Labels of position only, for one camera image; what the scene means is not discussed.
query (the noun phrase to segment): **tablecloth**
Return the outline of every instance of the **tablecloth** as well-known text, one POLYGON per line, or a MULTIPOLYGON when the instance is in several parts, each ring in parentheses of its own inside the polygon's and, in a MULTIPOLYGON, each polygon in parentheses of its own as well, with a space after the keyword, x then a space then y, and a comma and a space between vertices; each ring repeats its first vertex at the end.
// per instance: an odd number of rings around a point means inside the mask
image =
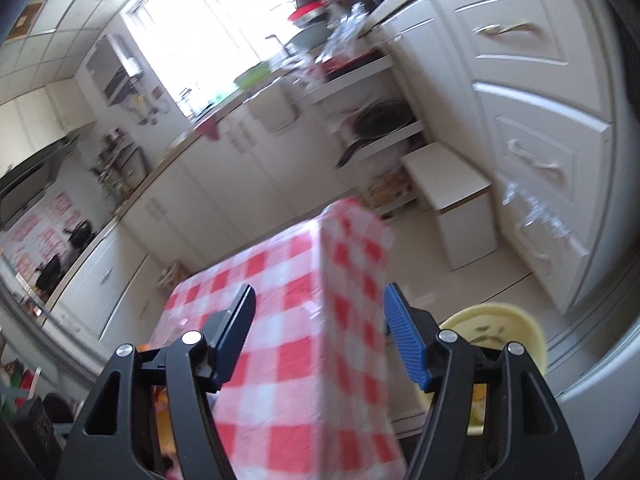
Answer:
POLYGON ((181 283, 152 336, 163 346, 228 308, 239 285, 255 319, 214 420, 239 479, 396 480, 383 288, 393 235, 340 200, 181 283))

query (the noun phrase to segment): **clear plastic bag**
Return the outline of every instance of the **clear plastic bag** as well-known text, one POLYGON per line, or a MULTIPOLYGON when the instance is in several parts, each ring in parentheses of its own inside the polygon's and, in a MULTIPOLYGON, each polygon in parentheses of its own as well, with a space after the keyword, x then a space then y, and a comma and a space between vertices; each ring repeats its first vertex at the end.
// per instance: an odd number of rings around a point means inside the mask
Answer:
POLYGON ((524 226, 529 226, 537 221, 542 222, 549 228, 554 238, 564 238, 571 233, 571 229, 562 222, 558 215, 553 214, 548 206, 540 202, 537 197, 533 196, 517 182, 510 182, 507 186, 502 197, 502 205, 510 204, 517 196, 523 199, 529 208, 529 213, 522 221, 524 226))
POLYGON ((368 16, 369 13, 365 10, 363 3, 353 4, 350 15, 342 17, 320 56, 316 58, 316 63, 325 64, 331 61, 332 66, 344 65, 358 57, 356 42, 368 16))

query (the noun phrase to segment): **black range hood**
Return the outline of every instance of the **black range hood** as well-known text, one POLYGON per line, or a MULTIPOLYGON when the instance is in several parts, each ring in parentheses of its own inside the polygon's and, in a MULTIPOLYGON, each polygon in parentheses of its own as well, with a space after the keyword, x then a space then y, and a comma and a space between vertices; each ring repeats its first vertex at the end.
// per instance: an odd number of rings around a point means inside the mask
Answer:
POLYGON ((0 231, 7 231, 53 184, 75 141, 57 140, 0 178, 0 231))

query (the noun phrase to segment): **table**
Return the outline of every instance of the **table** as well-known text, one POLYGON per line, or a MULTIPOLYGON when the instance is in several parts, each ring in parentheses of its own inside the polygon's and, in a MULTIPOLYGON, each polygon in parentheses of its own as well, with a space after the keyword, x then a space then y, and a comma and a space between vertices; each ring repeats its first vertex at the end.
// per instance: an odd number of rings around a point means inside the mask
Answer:
POLYGON ((204 270, 172 293, 164 346, 256 290, 254 323, 214 420, 239 479, 395 480, 383 289, 391 229, 354 200, 204 270))

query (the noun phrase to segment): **yellow bin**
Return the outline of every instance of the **yellow bin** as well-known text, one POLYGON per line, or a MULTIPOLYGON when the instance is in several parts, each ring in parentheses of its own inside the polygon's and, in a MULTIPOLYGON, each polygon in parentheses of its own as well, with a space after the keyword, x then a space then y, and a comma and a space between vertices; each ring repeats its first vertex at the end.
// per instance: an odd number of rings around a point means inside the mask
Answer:
MULTIPOLYGON (((448 328, 471 344, 502 350, 510 341, 524 345, 540 373, 546 370, 546 338, 538 322, 521 308, 507 303, 483 303, 470 306, 447 319, 440 328, 448 328)), ((425 394, 417 384, 416 395, 425 412, 431 407, 433 394, 425 394)), ((467 434, 482 434, 486 386, 474 386, 473 403, 467 434)))

